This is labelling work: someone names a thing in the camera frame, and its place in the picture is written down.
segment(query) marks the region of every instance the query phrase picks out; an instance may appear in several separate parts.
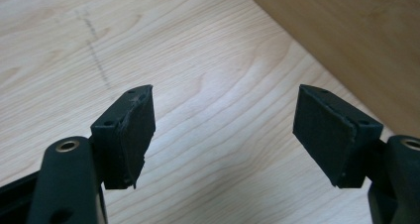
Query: wood grain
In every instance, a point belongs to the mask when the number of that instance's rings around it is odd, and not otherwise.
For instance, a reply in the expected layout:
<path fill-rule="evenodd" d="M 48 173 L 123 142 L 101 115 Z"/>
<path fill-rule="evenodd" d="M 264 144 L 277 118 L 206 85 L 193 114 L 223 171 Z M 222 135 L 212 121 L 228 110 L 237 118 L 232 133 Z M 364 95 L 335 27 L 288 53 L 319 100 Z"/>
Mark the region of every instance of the wood grain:
<path fill-rule="evenodd" d="M 157 132 L 110 223 L 370 222 L 368 182 L 332 187 L 291 134 L 300 83 L 366 108 L 252 0 L 0 0 L 0 19 L 0 185 L 150 83 Z"/>
<path fill-rule="evenodd" d="M 395 133 L 420 136 L 420 0 L 256 0 Z"/>

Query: clamp jaw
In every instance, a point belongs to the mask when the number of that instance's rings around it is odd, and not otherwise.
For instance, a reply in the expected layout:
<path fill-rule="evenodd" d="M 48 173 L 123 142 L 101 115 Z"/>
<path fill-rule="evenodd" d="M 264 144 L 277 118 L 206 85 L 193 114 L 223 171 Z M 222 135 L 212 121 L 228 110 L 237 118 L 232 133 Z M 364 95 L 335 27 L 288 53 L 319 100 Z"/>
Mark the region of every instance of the clamp jaw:
<path fill-rule="evenodd" d="M 300 85 L 293 134 L 334 186 L 367 176 L 374 224 L 420 223 L 420 140 L 380 140 L 382 124 L 325 89 Z"/>
<path fill-rule="evenodd" d="M 133 88 L 90 127 L 46 149 L 41 169 L 0 188 L 0 223 L 107 223 L 107 189 L 136 187 L 155 132 L 152 86 Z"/>

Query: wooden table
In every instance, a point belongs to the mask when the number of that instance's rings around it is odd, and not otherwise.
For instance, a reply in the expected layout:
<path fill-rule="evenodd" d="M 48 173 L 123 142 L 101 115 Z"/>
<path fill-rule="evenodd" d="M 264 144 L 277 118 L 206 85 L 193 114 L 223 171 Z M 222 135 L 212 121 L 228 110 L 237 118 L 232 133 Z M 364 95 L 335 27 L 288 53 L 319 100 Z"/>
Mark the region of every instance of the wooden table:
<path fill-rule="evenodd" d="M 0 185 L 152 84 L 157 131 L 110 223 L 369 223 L 291 133 L 298 85 L 366 108 L 252 0 L 0 0 Z M 383 138 L 390 133 L 386 131 Z"/>

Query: metal rivet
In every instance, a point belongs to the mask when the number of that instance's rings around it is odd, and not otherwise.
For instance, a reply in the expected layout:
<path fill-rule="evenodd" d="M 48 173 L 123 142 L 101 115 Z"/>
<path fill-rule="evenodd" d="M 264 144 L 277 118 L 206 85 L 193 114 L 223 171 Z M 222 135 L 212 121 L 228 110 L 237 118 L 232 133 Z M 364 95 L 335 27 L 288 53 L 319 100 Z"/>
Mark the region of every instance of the metal rivet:
<path fill-rule="evenodd" d="M 410 149 L 420 151 L 420 142 L 419 141 L 416 141 L 416 140 L 413 140 L 413 139 L 402 139 L 401 143 L 402 143 L 402 145 L 404 145 L 404 146 L 406 146 Z"/>
<path fill-rule="evenodd" d="M 77 140 L 68 140 L 58 144 L 55 150 L 60 153 L 71 152 L 76 149 L 80 143 Z"/>

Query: wooden surface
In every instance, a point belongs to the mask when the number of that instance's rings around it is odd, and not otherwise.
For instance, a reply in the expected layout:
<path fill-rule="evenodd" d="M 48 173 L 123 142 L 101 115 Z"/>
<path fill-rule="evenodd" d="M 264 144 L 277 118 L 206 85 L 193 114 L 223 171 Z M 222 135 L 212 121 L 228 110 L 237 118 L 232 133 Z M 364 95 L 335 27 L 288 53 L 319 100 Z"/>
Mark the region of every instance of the wooden surface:
<path fill-rule="evenodd" d="M 395 133 L 420 137 L 420 0 L 256 0 Z"/>
<path fill-rule="evenodd" d="M 0 0 L 0 19 L 0 185 L 150 83 L 157 131 L 110 223 L 370 223 L 369 183 L 332 187 L 291 133 L 300 83 L 366 108 L 254 1 Z"/>

